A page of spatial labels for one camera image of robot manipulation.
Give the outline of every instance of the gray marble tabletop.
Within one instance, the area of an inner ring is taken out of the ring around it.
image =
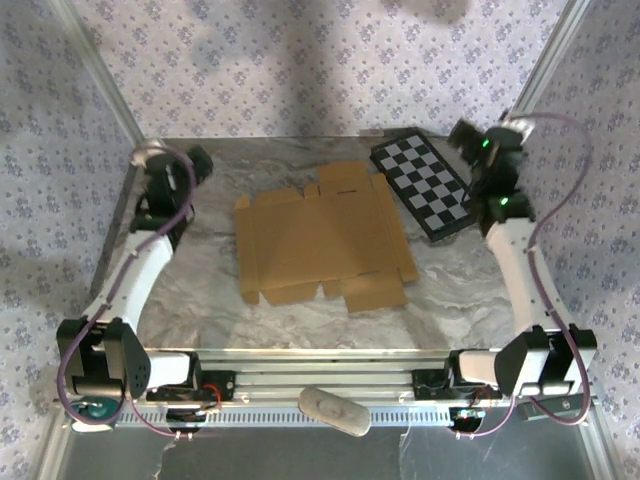
[[[377,138],[175,140],[204,146],[215,174],[198,188],[196,219],[159,276],[142,312],[146,347],[449,349],[501,347],[513,335],[512,309],[497,262],[475,226],[431,244],[404,205],[405,226],[420,280],[405,286],[405,307],[348,314],[342,298],[272,307],[245,304],[238,288],[233,207],[243,193],[301,188],[322,163],[367,160]],[[468,179],[441,140],[434,144]],[[111,264],[120,254],[141,172],[128,200]]]

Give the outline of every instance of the floral wallpaper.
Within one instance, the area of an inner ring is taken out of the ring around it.
[[[43,0],[0,2],[0,478],[24,478],[131,146]]]
[[[73,3],[146,136],[248,137],[489,126],[566,0]]]
[[[628,478],[640,479],[640,3],[594,2],[537,106],[581,120],[594,163],[553,219],[544,251],[579,324],[599,353],[591,377]],[[573,185],[583,141],[557,124],[538,127],[524,169],[541,213]]]

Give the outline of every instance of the black and white checkerboard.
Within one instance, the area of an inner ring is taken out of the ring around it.
[[[461,203],[467,185],[421,133],[372,148],[371,160],[431,241],[474,223]]]

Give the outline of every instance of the cardboard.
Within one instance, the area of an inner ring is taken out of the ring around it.
[[[243,195],[235,205],[240,293],[255,305],[311,300],[318,286],[349,312],[404,305],[418,279],[382,174],[364,162],[318,168],[318,184]]]

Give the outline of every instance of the red wire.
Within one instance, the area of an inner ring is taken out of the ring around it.
[[[208,388],[209,390],[213,390],[214,392],[216,392],[216,407],[222,410],[222,393],[220,393],[220,389],[213,383],[205,383],[202,388]]]
[[[489,387],[479,387],[476,389],[476,393],[473,396],[473,400],[471,401],[471,405],[469,405],[470,407],[474,407],[476,402],[479,401],[478,399],[478,394],[480,392],[483,392],[486,396],[487,399],[489,400],[489,408],[487,410],[491,410],[493,408],[493,406],[491,405],[491,390],[489,389]]]

